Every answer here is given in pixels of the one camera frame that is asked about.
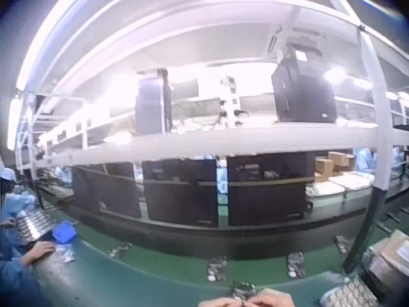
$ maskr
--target electronic component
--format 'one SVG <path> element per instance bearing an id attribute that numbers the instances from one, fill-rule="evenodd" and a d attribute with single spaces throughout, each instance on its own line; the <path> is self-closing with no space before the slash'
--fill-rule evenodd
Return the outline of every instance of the electronic component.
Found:
<path id="1" fill-rule="evenodd" d="M 386 213 L 386 215 L 390 218 L 393 219 L 397 224 L 401 222 L 400 218 L 398 218 L 396 215 L 394 215 L 391 212 Z"/>
<path id="2" fill-rule="evenodd" d="M 122 242 L 119 246 L 114 248 L 112 251 L 108 253 L 111 258 L 115 259 L 122 259 L 128 252 L 128 250 L 132 247 L 132 244 L 129 242 Z"/>
<path id="3" fill-rule="evenodd" d="M 207 265 L 208 281 L 226 280 L 226 266 L 228 259 L 225 256 L 213 257 Z"/>
<path id="4" fill-rule="evenodd" d="M 245 302 L 256 295 L 256 287 L 251 283 L 233 282 L 233 299 Z"/>
<path id="5" fill-rule="evenodd" d="M 386 226 L 385 224 L 378 222 L 377 227 L 381 230 L 383 230 L 384 232 L 388 233 L 389 235 L 392 233 L 392 230 Z"/>
<path id="6" fill-rule="evenodd" d="M 42 209 L 20 211 L 17 216 L 17 231 L 26 244 L 32 243 L 52 231 L 56 223 Z"/>
<path id="7" fill-rule="evenodd" d="M 335 242 L 338 247 L 338 251 L 341 254 L 347 254 L 350 251 L 350 243 L 343 235 L 336 235 Z"/>
<path id="8" fill-rule="evenodd" d="M 364 284 L 364 282 L 356 276 L 345 285 L 328 291 L 320 299 L 322 307 L 379 307 L 380 304 L 375 295 Z"/>
<path id="9" fill-rule="evenodd" d="M 287 270 L 290 278 L 305 277 L 304 254 L 301 252 L 288 254 Z"/>

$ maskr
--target green conveyor belt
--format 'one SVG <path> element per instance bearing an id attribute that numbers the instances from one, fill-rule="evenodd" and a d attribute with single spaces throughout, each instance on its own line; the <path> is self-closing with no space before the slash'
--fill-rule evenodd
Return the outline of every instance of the green conveyor belt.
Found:
<path id="1" fill-rule="evenodd" d="M 72 217 L 58 210 L 51 212 L 58 220 Z M 409 216 L 400 213 L 400 224 L 388 220 L 391 228 L 409 231 Z M 233 280 L 248 281 L 259 288 L 272 287 L 290 293 L 297 307 L 317 306 L 327 290 L 339 285 L 344 256 L 335 245 L 304 253 L 306 278 L 290 280 L 284 257 L 229 261 L 226 282 L 210 285 L 206 280 L 207 261 L 168 255 L 132 247 L 121 261 L 107 256 L 120 242 L 79 223 L 79 236 L 73 241 L 76 261 L 59 263 L 55 255 L 41 260 L 35 271 L 45 293 L 55 306 L 196 306 L 204 299 L 230 295 Z M 386 234 L 376 229 L 372 243 Z"/>

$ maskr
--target computer screen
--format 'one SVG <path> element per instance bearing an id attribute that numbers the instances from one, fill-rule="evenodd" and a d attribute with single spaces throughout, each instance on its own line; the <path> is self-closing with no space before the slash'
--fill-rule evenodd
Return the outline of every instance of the computer screen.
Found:
<path id="1" fill-rule="evenodd" d="M 151 220 L 216 227 L 216 161 L 144 161 L 144 193 Z"/>

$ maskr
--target white shelf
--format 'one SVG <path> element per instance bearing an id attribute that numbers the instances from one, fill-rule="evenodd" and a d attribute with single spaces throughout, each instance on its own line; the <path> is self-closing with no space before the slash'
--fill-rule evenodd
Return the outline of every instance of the white shelf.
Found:
<path id="1" fill-rule="evenodd" d="M 158 134 L 131 143 L 102 144 L 36 161 L 36 167 L 146 161 L 195 155 L 250 155 L 376 146 L 377 128 L 338 127 L 326 123 L 286 123 L 269 128 L 226 129 L 186 134 Z"/>

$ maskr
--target metal shelf frame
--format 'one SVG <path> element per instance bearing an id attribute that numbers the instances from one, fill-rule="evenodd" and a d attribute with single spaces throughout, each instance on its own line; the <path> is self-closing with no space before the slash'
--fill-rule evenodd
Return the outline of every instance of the metal shelf frame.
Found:
<path id="1" fill-rule="evenodd" d="M 246 3 L 248 0 L 225 0 L 224 3 Z M 409 55 L 396 47 L 391 41 L 377 33 L 375 30 L 362 24 L 357 14 L 353 11 L 347 0 L 332 0 L 332 4 L 337 10 L 303 0 L 260 0 L 253 2 L 271 2 L 285 5 L 292 5 L 295 8 L 307 8 L 322 14 L 333 16 L 355 26 L 356 36 L 360 53 L 364 62 L 369 82 L 374 87 L 372 89 L 374 105 L 364 102 L 357 102 L 341 97 L 345 103 L 360 104 L 373 107 L 376 117 L 377 127 L 338 127 L 329 124 L 277 124 L 271 128 L 263 129 L 229 129 L 222 131 L 193 132 L 186 134 L 163 134 L 155 136 L 143 136 L 134 138 L 131 143 L 125 145 L 102 144 L 95 148 L 88 148 L 86 126 L 87 116 L 80 116 L 81 135 L 83 150 L 74 150 L 70 153 L 61 153 L 48 156 L 44 159 L 35 160 L 35 144 L 33 143 L 33 125 L 42 118 L 42 104 L 39 110 L 34 112 L 34 95 L 32 93 L 23 94 L 23 103 L 26 106 L 24 120 L 27 121 L 27 130 L 19 130 L 17 134 L 16 163 L 19 170 L 31 169 L 33 179 L 36 178 L 36 168 L 45 168 L 58 165 L 94 164 L 104 162 L 135 161 L 146 159 L 166 159 L 172 157 L 192 157 L 199 154 L 252 154 L 255 152 L 297 152 L 309 150 L 324 150 L 336 148 L 358 148 L 377 147 L 378 162 L 376 164 L 376 177 L 374 181 L 374 191 L 369 205 L 368 213 L 361 232 L 355 241 L 352 252 L 348 255 L 345 268 L 349 271 L 356 265 L 356 259 L 366 247 L 367 238 L 373 231 L 373 223 L 379 216 L 383 205 L 386 191 L 389 187 L 389 177 L 392 161 L 393 145 L 409 145 L 409 132 L 404 132 L 392 128 L 392 117 L 386 114 L 401 115 L 406 122 L 405 106 L 401 103 L 402 112 L 391 111 L 390 101 L 385 93 L 388 91 L 385 76 L 380 65 L 380 60 L 374 48 L 373 39 L 380 40 L 388 46 L 392 52 L 392 57 L 402 57 L 409 61 Z M 197 5 L 211 5 L 214 1 L 203 1 Z M 193 4 L 184 4 L 184 10 L 192 8 Z M 99 59 L 98 52 L 102 47 L 109 48 L 110 45 L 102 43 L 85 55 L 84 58 L 95 62 Z M 81 65 L 86 61 L 81 59 L 75 64 L 73 69 L 81 70 Z M 107 67 L 109 63 L 100 63 L 101 67 Z M 84 106 L 89 101 L 78 97 L 67 97 L 55 93 L 49 94 L 59 101 L 61 98 L 72 98 L 83 102 Z M 113 118 L 108 118 L 105 123 L 109 123 Z M 21 149 L 26 145 L 29 150 L 29 164 L 22 165 Z"/>

